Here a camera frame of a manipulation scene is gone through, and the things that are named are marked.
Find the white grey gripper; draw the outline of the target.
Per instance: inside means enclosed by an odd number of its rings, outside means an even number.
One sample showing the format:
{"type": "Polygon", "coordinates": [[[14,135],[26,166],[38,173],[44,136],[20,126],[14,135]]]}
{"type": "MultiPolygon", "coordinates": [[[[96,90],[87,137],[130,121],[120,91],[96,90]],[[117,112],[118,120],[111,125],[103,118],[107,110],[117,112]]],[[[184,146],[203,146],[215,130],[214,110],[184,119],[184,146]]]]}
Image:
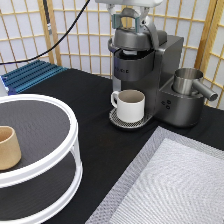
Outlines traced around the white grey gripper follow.
{"type": "MultiPolygon", "coordinates": [[[[135,6],[140,8],[140,15],[144,16],[149,12],[150,8],[157,7],[163,0],[95,0],[96,3],[107,5],[107,10],[112,15],[112,28],[117,29],[121,26],[121,18],[119,14],[114,14],[116,5],[135,6]]],[[[143,31],[149,23],[149,17],[137,17],[135,19],[135,30],[143,31]]]]}

